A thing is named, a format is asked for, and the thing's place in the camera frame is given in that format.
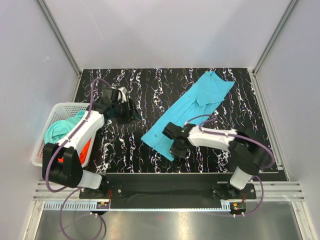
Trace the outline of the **bright blue t shirt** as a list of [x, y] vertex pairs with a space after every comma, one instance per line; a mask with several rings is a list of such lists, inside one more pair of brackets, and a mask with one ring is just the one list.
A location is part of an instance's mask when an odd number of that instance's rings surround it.
[[207, 71], [141, 137], [142, 142], [172, 162], [174, 156], [170, 148], [174, 141], [163, 134], [167, 124], [171, 122], [183, 127], [188, 120], [197, 116], [199, 118], [194, 121], [197, 125], [207, 120], [208, 115], [214, 113], [225, 100], [234, 84], [234, 81], [225, 81], [215, 72]]

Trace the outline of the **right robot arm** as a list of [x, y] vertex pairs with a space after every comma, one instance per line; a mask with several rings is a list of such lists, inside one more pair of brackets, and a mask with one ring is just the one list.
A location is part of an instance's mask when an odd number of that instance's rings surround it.
[[250, 131], [217, 130], [187, 123], [180, 127], [169, 122], [163, 134], [173, 141], [169, 153], [176, 158], [185, 158], [192, 146], [218, 149], [230, 153], [233, 158], [233, 172], [225, 186], [214, 186], [213, 194], [220, 200], [242, 198], [247, 183], [256, 177], [260, 171], [275, 163], [272, 151], [264, 144], [252, 139]]

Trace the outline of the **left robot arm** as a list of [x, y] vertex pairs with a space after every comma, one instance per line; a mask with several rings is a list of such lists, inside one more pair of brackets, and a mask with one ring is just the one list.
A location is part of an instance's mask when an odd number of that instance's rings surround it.
[[42, 178], [46, 185], [55, 183], [63, 189], [87, 188], [106, 192], [106, 177], [83, 169], [80, 154], [87, 142], [108, 120], [124, 125], [140, 118], [125, 87], [105, 88], [96, 101], [90, 102], [82, 119], [65, 137], [56, 143], [45, 144], [42, 153]]

